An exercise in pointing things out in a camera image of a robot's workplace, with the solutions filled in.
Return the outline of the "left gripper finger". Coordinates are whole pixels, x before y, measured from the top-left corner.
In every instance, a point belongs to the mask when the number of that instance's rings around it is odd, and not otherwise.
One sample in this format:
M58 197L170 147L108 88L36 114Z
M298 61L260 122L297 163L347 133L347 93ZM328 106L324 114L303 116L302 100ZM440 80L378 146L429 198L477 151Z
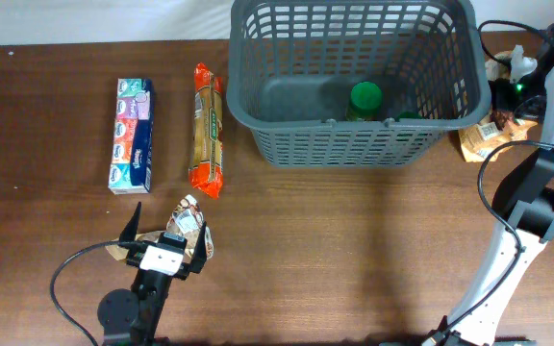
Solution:
M139 218L141 213L141 202L138 202L135 211L127 223L127 225L122 230L119 235L119 241L134 241L137 236L137 231L139 227Z
M194 253L190 261L190 271L192 273L200 273L208 258L206 248L206 229L207 222L204 221L201 226L196 245L194 247Z

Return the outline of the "orange snack bag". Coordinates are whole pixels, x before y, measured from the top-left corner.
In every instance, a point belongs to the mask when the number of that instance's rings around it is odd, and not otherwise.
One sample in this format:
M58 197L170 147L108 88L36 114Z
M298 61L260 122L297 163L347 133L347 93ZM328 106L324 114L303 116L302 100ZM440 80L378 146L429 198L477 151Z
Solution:
M514 53L517 58L524 58L524 49L521 45L516 45L512 51L500 52L494 57L511 62ZM508 89L515 87L510 84L512 79L508 67L493 60L487 60L485 67L493 94L495 94L494 87L503 87L501 84L504 80L508 81ZM538 123L535 120L516 117L514 108L511 106L507 106L508 109L500 108L504 106L499 106L499 100L499 96L493 95L487 115L471 127L458 131L461 151L466 162L482 162L501 144L528 139L529 130L537 126Z

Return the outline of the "red spaghetti packet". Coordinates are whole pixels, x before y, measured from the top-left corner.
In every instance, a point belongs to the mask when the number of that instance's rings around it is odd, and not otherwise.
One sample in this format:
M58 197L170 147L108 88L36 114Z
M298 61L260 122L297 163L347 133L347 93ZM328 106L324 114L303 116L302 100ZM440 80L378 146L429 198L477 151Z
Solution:
M217 199L224 183L223 84L204 63L194 69L194 114L189 182Z

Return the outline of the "green lid peanut butter jar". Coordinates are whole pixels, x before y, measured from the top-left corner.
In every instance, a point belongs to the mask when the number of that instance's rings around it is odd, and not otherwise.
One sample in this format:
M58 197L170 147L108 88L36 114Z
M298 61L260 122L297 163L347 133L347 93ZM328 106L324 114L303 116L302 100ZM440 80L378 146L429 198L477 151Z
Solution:
M405 119L414 119L414 120L419 120L421 119L422 116L420 114L418 114L417 112L412 112L412 111L403 111L401 112L396 118L395 120L397 122L401 122ZM397 140L398 141L407 141L407 140L410 140L412 137L414 136L414 133L410 130L403 130L398 136L397 136Z

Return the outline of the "green lid jar with label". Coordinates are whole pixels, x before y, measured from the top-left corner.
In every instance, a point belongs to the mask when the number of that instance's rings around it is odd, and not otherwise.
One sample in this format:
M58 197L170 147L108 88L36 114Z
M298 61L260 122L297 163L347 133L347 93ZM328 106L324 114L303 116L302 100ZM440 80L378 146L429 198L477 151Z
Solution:
M349 94L345 118L348 121L371 121L380 112L384 93L372 82L354 85Z

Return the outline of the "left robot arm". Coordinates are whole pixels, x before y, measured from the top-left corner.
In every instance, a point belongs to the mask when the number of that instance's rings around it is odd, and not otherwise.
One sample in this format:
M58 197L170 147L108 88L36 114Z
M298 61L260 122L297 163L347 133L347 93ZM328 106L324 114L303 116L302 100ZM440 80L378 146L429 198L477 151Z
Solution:
M137 241L141 206L119 236L119 246L128 251L124 262L138 272L129 289L116 289L104 296L97 317L104 330L105 345L170 345L157 337L159 321L171 283L184 281L202 271L208 255L207 223L202 222L194 253L184 261L188 241L181 235L162 233L158 240Z

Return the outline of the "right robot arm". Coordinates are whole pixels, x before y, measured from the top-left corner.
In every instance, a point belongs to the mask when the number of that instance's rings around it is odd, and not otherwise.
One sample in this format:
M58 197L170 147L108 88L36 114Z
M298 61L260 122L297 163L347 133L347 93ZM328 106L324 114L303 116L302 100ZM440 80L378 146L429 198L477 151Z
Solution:
M481 199L495 218L491 243L461 302L423 339L424 345L494 345L504 310L528 267L554 239L554 23L526 26L542 45L533 67L508 62L511 92L519 105L545 103L534 152Z

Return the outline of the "brown white snack bag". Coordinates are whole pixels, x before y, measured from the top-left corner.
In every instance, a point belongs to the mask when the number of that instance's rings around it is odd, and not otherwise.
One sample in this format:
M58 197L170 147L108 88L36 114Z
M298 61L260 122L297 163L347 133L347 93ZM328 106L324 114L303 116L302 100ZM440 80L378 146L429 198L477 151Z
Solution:
M200 231L204 221L204 214L199 208L197 200L188 194L180 200L177 207L171 213L165 230L136 235L136 240L157 242L162 233L182 236L188 241L185 249L185 259L191 260L195 253L196 244L200 240ZM214 244L209 226L206 226L204 240L207 260L209 260L214 255ZM115 260L124 260L128 254L127 249L116 245L107 246L106 249Z

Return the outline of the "Kleenex tissue multipack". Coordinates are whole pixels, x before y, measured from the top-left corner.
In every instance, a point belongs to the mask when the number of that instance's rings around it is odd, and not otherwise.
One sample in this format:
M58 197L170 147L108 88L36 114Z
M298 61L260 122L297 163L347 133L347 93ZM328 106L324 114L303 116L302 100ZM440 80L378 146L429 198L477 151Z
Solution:
M113 194L148 193L152 179L154 92L149 79L119 78L108 188Z

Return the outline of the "grey plastic basket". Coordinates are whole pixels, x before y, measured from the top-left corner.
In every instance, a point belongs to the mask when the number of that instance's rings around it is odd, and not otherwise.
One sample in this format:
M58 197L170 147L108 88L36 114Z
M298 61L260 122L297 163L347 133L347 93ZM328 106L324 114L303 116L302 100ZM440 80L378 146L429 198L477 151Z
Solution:
M371 121L348 121L354 85L384 93ZM491 105L467 1L237 1L227 104L280 167L398 167ZM419 120L395 118L417 112ZM414 136L398 141L410 130Z

